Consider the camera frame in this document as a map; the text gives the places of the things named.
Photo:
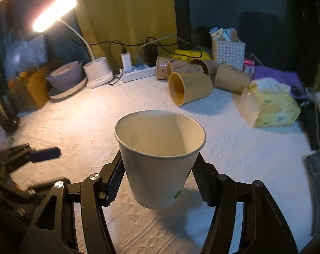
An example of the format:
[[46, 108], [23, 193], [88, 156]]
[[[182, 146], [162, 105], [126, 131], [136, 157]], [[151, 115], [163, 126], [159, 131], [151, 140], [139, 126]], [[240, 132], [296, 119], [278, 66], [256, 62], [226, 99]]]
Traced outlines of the white charger plug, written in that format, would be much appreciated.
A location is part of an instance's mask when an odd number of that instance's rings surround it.
[[131, 61], [131, 54], [129, 52], [122, 53], [121, 60], [123, 63], [124, 72], [125, 73], [132, 72], [133, 66]]

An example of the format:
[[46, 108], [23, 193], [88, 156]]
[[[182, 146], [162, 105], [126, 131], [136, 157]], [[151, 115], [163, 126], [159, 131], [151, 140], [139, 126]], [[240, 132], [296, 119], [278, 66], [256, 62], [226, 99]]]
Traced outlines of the printed brown paper cup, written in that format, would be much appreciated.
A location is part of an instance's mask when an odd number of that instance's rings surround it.
[[201, 73], [204, 74], [204, 69], [201, 65], [188, 64], [186, 61], [172, 60], [167, 63], [166, 79], [173, 73]]

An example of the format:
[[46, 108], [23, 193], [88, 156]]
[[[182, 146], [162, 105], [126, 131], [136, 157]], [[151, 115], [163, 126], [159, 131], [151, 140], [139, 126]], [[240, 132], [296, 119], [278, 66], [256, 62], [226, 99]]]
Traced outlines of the cardboard box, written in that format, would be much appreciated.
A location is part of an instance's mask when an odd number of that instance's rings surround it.
[[19, 112], [32, 112], [42, 108], [50, 99], [50, 83], [46, 76], [61, 66], [61, 60], [54, 59], [39, 69], [30, 68], [11, 79], [8, 96]]

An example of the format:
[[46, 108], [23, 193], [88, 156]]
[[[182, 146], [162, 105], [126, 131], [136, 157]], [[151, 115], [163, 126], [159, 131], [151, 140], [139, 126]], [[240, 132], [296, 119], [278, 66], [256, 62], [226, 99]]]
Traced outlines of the white plastic basket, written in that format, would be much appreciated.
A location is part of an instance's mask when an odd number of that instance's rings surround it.
[[243, 69], [245, 48], [244, 42], [212, 40], [213, 59], [219, 64], [226, 63], [239, 70]]

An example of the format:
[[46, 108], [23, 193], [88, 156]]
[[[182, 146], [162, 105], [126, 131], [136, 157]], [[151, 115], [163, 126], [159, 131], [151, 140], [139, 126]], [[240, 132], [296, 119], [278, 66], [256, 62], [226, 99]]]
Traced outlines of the yellow bag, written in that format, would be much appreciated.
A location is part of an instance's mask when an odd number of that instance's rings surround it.
[[211, 56], [206, 51], [194, 51], [194, 50], [181, 50], [177, 49], [173, 51], [172, 58], [175, 60], [189, 61], [191, 59], [211, 60]]

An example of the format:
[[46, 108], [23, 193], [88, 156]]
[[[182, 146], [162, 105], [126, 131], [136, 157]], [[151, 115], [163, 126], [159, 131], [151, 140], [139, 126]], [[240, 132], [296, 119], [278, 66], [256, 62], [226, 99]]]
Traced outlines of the leftmost brown paper cup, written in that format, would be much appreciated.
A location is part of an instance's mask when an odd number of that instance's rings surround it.
[[166, 79], [167, 74], [167, 64], [172, 62], [171, 58], [168, 57], [157, 57], [156, 61], [156, 77], [158, 80]]

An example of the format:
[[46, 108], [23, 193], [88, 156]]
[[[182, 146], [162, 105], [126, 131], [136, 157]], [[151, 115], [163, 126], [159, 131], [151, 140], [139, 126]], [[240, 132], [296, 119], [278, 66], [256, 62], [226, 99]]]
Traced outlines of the white desk lamp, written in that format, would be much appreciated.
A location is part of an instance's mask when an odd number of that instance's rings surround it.
[[63, 24], [79, 39], [76, 44], [86, 50], [89, 56], [89, 61], [83, 64], [83, 71], [87, 78], [86, 87], [93, 90], [104, 85], [113, 86], [117, 79], [107, 59], [105, 57], [96, 58], [83, 35], [63, 19], [75, 7], [77, 7], [77, 0], [52, 0], [36, 17], [33, 22], [33, 31], [43, 33], [55, 23]]

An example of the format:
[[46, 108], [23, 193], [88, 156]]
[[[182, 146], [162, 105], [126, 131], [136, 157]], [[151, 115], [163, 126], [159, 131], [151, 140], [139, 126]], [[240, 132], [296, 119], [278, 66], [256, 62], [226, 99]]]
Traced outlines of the white paper cup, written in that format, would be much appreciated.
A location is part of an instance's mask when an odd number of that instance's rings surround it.
[[136, 202], [154, 210], [175, 203], [207, 141], [196, 120], [160, 110], [130, 113], [114, 133]]

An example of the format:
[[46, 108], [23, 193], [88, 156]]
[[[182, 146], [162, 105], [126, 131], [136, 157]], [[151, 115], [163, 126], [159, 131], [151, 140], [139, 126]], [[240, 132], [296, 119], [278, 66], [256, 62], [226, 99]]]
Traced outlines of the white power strip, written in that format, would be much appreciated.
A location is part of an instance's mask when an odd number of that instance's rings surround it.
[[152, 66], [149, 67], [146, 64], [143, 64], [140, 67], [133, 68], [131, 72], [125, 72], [124, 69], [121, 69], [123, 71], [123, 75], [121, 77], [121, 80], [123, 83], [151, 77], [156, 75], [156, 67]]

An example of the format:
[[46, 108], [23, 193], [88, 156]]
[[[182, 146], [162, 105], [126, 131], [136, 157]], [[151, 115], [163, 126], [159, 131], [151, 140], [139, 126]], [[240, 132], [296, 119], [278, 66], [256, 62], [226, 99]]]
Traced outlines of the front brown paper cup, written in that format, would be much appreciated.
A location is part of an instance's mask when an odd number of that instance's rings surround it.
[[173, 72], [168, 80], [169, 92], [176, 106], [194, 102], [212, 93], [211, 78], [202, 73]]

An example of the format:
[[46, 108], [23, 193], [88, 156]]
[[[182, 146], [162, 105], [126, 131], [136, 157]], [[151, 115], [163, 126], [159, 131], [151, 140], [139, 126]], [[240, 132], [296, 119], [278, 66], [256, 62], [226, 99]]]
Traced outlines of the purple cloth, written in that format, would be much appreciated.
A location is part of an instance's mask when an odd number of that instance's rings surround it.
[[266, 77], [273, 78], [279, 83], [291, 86], [291, 95], [295, 99], [308, 99], [305, 88], [296, 72], [288, 72], [270, 68], [268, 66], [256, 66], [252, 79], [258, 80]]

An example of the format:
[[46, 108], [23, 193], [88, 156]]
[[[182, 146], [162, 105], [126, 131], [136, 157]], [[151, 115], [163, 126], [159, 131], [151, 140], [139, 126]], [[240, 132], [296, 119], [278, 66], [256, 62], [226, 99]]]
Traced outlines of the back brown paper cup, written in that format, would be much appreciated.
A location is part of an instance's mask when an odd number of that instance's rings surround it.
[[202, 60], [199, 58], [193, 58], [189, 61], [189, 64], [200, 65], [203, 68], [204, 73], [209, 75], [209, 77], [211, 78], [213, 87], [216, 87], [215, 78], [219, 68], [218, 62], [216, 62], [215, 60]]

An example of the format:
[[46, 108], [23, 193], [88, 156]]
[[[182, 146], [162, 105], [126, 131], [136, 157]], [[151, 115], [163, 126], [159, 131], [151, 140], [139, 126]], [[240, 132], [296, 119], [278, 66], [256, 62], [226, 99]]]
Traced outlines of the grey purple bowl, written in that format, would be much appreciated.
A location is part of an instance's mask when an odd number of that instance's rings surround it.
[[83, 61], [73, 61], [63, 65], [46, 76], [51, 86], [64, 92], [79, 84], [85, 78]]

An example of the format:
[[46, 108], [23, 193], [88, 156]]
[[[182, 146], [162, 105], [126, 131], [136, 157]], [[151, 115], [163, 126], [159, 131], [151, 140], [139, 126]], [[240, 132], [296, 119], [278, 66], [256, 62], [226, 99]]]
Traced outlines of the white round plate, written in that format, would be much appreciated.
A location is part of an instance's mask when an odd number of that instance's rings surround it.
[[73, 86], [72, 88], [65, 90], [63, 92], [58, 91], [54, 88], [52, 88], [49, 91], [49, 98], [53, 100], [61, 100], [70, 97], [71, 95], [77, 93], [79, 90], [85, 87], [85, 84], [87, 83], [87, 78], [85, 77], [81, 82]]

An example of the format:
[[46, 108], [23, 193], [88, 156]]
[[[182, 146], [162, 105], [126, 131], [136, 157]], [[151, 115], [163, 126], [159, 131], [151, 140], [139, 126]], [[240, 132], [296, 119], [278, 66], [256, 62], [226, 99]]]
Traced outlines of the black power adapter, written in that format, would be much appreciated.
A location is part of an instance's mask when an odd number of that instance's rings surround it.
[[144, 48], [145, 64], [149, 67], [156, 66], [158, 58], [158, 48], [155, 45], [147, 45]]

